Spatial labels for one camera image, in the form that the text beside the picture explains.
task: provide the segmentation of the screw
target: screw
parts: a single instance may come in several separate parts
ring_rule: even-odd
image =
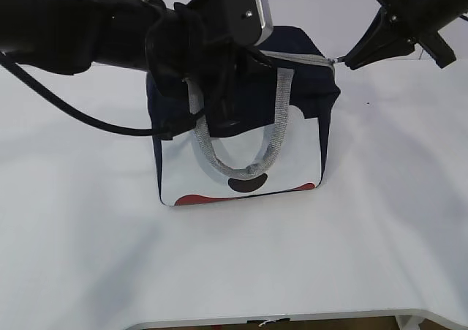
[[[244,19],[248,19],[248,18],[251,18],[254,16],[254,13],[252,13],[251,10],[248,10],[247,12],[245,12],[244,16],[242,18]]]

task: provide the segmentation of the white bag panel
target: white bag panel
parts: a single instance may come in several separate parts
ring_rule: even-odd
[[[233,138],[214,140],[219,158],[232,168],[245,168],[264,152],[264,138],[271,126],[245,132]],[[174,206],[187,195],[208,198],[239,198],[293,190],[320,183],[322,160],[317,119],[304,119],[301,110],[290,106],[290,120],[282,151],[267,172],[267,182],[257,191],[239,193],[228,185],[229,178],[206,161],[193,131],[162,142],[162,202]]]

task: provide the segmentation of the white wall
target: white wall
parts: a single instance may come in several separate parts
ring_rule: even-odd
[[[168,6],[174,1],[164,0]],[[270,0],[276,25],[303,28],[329,57],[347,54],[363,36],[377,14],[375,0]],[[417,59],[420,50],[411,59]]]

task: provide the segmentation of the black shape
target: black shape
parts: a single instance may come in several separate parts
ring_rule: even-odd
[[[231,189],[240,193],[250,193],[257,191],[268,180],[268,175],[263,174],[256,179],[242,181],[236,179],[229,179],[228,184]]]

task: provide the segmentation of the white table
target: white table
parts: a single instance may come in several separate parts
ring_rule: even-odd
[[[325,183],[170,209],[151,140],[90,129],[0,72],[0,329],[415,315],[468,326],[468,61],[337,69]],[[144,74],[34,72],[148,126]]]

